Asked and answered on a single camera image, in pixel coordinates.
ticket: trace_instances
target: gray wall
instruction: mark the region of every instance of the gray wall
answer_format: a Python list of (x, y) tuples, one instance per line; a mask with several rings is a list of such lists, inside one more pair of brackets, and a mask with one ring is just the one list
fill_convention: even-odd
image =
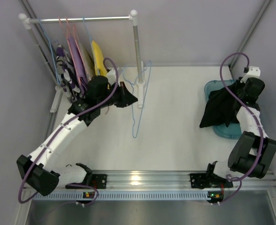
[[(259, 98), (261, 120), (270, 138), (276, 140), (276, 0), (263, 18), (245, 53), (250, 65), (261, 68), (266, 88)], [(245, 60), (239, 60), (235, 75), (242, 75)], [(276, 175), (276, 155), (272, 168)]]
[(16, 160), (45, 135), (54, 85), (18, 20), (17, 1), (0, 1), (0, 225), (14, 223), (21, 183)]
[[(139, 14), (142, 60), (153, 65), (217, 65), (234, 52), (263, 0), (29, 0), (41, 18)], [(86, 23), (104, 56), (118, 65), (134, 65), (129, 21)], [(44, 25), (52, 38), (66, 43), (58, 24)], [(88, 46), (83, 23), (77, 24)]]

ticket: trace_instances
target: gray floor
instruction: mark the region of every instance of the gray floor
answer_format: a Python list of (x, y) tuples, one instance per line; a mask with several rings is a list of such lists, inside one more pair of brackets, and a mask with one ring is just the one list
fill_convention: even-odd
[(82, 208), (62, 202), (34, 201), (27, 225), (273, 225), (266, 192), (240, 191), (221, 206), (191, 201), (99, 201)]

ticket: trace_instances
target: floor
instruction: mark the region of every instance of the floor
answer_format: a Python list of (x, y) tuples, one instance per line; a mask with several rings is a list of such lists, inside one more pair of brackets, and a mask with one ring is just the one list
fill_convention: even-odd
[[(134, 67), (125, 70), (132, 82), (136, 74)], [(225, 80), (231, 78), (227, 67), (223, 74)], [(218, 137), (211, 127), (199, 128), (206, 104), (204, 86), (211, 80), (220, 80), (219, 67), (153, 67), (138, 137), (132, 137), (131, 107), (111, 106), (107, 115), (102, 109), (55, 166), (83, 163), (92, 170), (199, 171), (213, 161), (226, 161), (237, 141)], [(69, 106), (63, 96), (56, 125)], [(134, 114), (136, 132), (137, 104)]]
[(34, 201), (26, 225), (276, 225), (265, 191), (240, 191), (221, 206), (193, 201), (98, 201), (82, 208)]

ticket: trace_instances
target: table surface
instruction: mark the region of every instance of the table surface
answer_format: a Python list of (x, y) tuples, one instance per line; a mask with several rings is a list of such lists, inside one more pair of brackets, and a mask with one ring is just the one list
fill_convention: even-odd
[[(126, 68), (124, 74), (134, 81), (137, 70)], [(231, 78), (227, 67), (223, 74), (225, 80)], [(92, 170), (199, 171), (216, 160), (227, 161), (237, 141), (218, 137), (212, 127), (199, 128), (206, 104), (204, 86), (212, 80), (220, 80), (219, 67), (153, 67), (137, 138), (132, 137), (131, 107), (111, 106), (106, 115), (104, 108), (56, 166), (83, 163)], [(63, 96), (56, 126), (69, 106)], [(140, 111), (134, 104), (135, 131)]]

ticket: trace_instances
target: teal basket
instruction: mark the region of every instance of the teal basket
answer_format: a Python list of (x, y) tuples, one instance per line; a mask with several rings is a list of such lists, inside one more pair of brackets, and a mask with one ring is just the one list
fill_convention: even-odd
[[(225, 81), (226, 85), (229, 86), (235, 83), (235, 80)], [(214, 90), (220, 90), (223, 88), (221, 81), (210, 81), (204, 87), (205, 99), (209, 100), (209, 94)], [(219, 137), (225, 137), (228, 139), (239, 139), (241, 136), (241, 127), (238, 123), (231, 123), (228, 127), (225, 124), (220, 126), (213, 126), (213, 130)]]

